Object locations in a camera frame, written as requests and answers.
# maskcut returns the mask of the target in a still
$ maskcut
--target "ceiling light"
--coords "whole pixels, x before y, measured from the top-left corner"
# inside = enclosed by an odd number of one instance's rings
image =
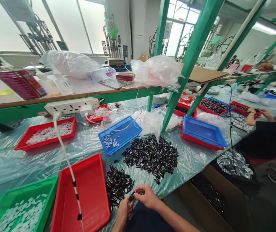
[[[266,27],[258,22],[255,23],[255,25],[252,27],[252,29],[264,32],[266,34],[276,35],[276,30],[274,30],[270,27]]]

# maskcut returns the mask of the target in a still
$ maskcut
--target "hand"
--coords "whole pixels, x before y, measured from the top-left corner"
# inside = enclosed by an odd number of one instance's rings
[[[254,108],[252,108],[252,107],[249,107],[248,110],[247,110],[247,112],[255,112],[255,114],[256,114],[256,110]]]
[[[123,231],[126,225],[126,220],[130,220],[132,218],[134,202],[132,201],[129,206],[128,203],[129,202],[127,197],[121,201],[118,213],[116,215],[113,231]]]
[[[135,189],[134,197],[141,201],[147,208],[156,210],[157,207],[161,204],[161,201],[155,195],[150,185],[139,185]]]
[[[266,118],[272,117],[268,110],[260,110],[260,113],[262,113]]]

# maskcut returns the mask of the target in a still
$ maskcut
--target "green plastic tray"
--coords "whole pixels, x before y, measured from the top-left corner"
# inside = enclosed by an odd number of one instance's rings
[[[16,203],[19,203],[22,200],[27,202],[30,197],[36,199],[39,194],[47,194],[48,196],[46,198],[46,202],[38,218],[38,222],[36,223],[36,226],[33,230],[33,232],[42,232],[55,199],[57,186],[58,176],[53,176],[28,185],[8,190],[0,199],[0,219],[6,210],[8,208],[14,207]]]

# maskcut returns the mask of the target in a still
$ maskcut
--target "factory floor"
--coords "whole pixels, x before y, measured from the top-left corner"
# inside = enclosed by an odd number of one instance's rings
[[[276,185],[267,176],[267,174],[275,175],[276,173],[269,168],[269,163],[256,167],[255,172],[259,181],[258,186],[253,187],[248,184],[238,186],[249,197],[248,210],[253,221],[251,231],[276,231]],[[163,201],[197,229],[204,231],[189,214],[176,191],[167,195]]]

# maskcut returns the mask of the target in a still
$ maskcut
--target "electrical outlet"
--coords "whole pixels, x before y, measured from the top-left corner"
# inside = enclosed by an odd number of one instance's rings
[[[236,79],[228,79],[228,80],[226,80],[226,81],[224,82],[223,85],[226,85],[226,84],[232,85],[232,84],[234,84],[236,81],[237,81]]]
[[[79,113],[81,107],[91,105],[92,109],[99,107],[99,100],[94,97],[79,98],[74,100],[51,102],[45,106],[46,111],[53,115],[55,112],[63,114]]]

